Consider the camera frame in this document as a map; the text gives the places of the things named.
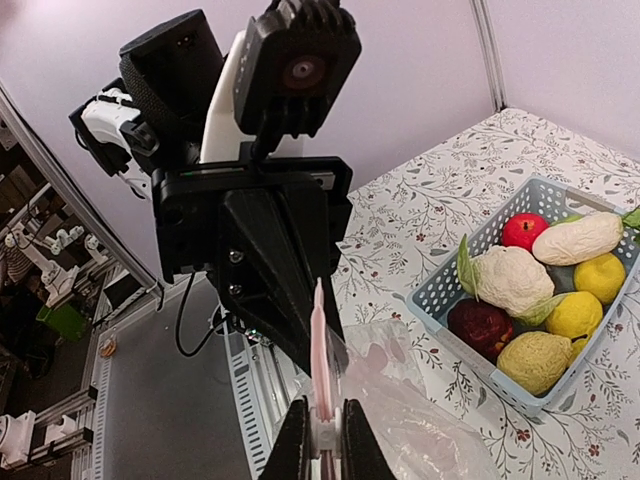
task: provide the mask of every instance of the white wall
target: white wall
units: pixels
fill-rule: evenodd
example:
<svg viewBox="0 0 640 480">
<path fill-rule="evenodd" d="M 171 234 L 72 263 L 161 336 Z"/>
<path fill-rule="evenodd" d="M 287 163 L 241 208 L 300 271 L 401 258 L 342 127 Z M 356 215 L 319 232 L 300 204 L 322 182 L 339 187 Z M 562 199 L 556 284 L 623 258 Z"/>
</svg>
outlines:
<svg viewBox="0 0 640 480">
<path fill-rule="evenodd" d="M 488 1 L 509 105 L 640 159 L 640 2 Z"/>
<path fill-rule="evenodd" d="M 123 242 L 158 271 L 150 207 L 75 144 L 67 116 L 118 76 L 118 50 L 203 7 L 221 48 L 268 0 L 0 0 L 0 82 Z M 468 2 L 344 0 L 363 54 L 307 154 L 338 154 L 362 185 L 492 113 Z"/>
</svg>

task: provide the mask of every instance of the white vegetable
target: white vegetable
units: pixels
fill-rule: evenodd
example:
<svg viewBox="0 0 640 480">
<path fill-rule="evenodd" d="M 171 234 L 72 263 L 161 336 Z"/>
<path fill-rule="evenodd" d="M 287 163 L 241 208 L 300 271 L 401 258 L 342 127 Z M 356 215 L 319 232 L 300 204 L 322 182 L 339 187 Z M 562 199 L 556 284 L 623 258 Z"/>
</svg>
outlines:
<svg viewBox="0 0 640 480">
<path fill-rule="evenodd" d="M 493 246 L 473 258 L 472 264 L 477 295 L 512 317 L 522 316 L 553 296 L 553 281 L 544 266 L 523 248 Z"/>
<path fill-rule="evenodd" d="M 548 265 L 575 265 L 610 252 L 620 243 L 623 233 L 618 215 L 594 213 L 547 228 L 536 238 L 533 255 Z"/>
</svg>

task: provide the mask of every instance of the yellow-green fruit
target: yellow-green fruit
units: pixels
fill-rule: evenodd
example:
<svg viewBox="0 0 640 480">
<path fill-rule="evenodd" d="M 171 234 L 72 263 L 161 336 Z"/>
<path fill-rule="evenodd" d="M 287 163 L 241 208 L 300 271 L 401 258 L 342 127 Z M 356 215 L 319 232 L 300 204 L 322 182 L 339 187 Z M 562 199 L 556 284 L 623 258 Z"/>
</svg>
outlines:
<svg viewBox="0 0 640 480">
<path fill-rule="evenodd" d="M 592 293 L 573 292 L 547 318 L 547 332 L 570 339 L 587 335 L 589 339 L 602 316 L 602 304 Z"/>
<path fill-rule="evenodd" d="M 576 290 L 591 292 L 603 305 L 612 303 L 627 277 L 624 265 L 612 253 L 582 262 L 573 274 Z"/>
<path fill-rule="evenodd" d="M 578 358 L 578 355 L 580 355 L 580 352 L 582 352 L 584 347 L 587 346 L 587 343 L 589 343 L 589 340 L 591 339 L 581 338 L 571 344 L 571 358 L 569 359 L 569 365 L 573 364 L 573 362 L 576 361 L 576 358 Z"/>
<path fill-rule="evenodd" d="M 498 368 L 533 395 L 549 390 L 571 358 L 571 340 L 546 332 L 527 332 L 512 340 L 498 357 Z"/>
</svg>

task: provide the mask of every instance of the green object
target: green object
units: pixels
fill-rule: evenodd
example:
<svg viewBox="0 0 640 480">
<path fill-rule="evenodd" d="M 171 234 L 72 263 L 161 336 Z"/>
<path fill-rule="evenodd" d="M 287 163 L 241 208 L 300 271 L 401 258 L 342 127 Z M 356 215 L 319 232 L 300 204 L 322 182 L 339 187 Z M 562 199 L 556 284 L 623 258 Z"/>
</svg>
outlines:
<svg viewBox="0 0 640 480">
<path fill-rule="evenodd" d="M 582 218 L 582 215 L 569 215 L 567 218 L 561 218 L 560 220 L 557 220 L 555 222 L 553 222 L 550 226 L 551 227 L 555 227 L 556 225 L 560 225 L 561 223 L 573 223 L 573 222 L 577 222 L 578 220 L 580 220 Z"/>
<path fill-rule="evenodd" d="M 636 208 L 622 216 L 622 223 L 625 227 L 640 230 L 640 208 Z M 633 237 L 633 241 L 640 244 L 640 235 Z"/>
<path fill-rule="evenodd" d="M 529 327 L 537 327 L 544 322 L 549 315 L 551 315 L 551 312 L 560 305 L 566 296 L 566 293 L 562 293 L 555 297 L 551 297 L 550 299 L 531 307 L 526 312 L 513 318 L 524 325 L 528 325 Z"/>
<path fill-rule="evenodd" d="M 469 247 L 467 246 L 467 235 L 462 237 L 460 248 L 458 249 L 458 281 L 465 292 L 478 300 L 478 282 L 476 274 L 469 255 Z"/>
<path fill-rule="evenodd" d="M 87 320 L 69 304 L 62 305 L 55 310 L 44 306 L 38 312 L 36 320 L 71 342 L 80 340 L 87 328 Z"/>
</svg>

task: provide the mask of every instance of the camera lens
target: camera lens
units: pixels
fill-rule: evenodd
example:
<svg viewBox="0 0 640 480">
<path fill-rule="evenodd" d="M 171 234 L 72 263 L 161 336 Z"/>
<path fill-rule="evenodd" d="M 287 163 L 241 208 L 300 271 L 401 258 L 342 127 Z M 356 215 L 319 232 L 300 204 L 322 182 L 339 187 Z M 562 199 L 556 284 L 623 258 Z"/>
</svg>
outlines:
<svg viewBox="0 0 640 480">
<path fill-rule="evenodd" d="M 303 55 L 291 60 L 282 74 L 283 83 L 293 90 L 306 90 L 322 81 L 326 63 L 320 57 Z"/>
<path fill-rule="evenodd" d="M 311 62 L 300 62 L 293 66 L 291 73 L 298 80 L 303 80 L 313 73 L 315 67 Z"/>
</svg>

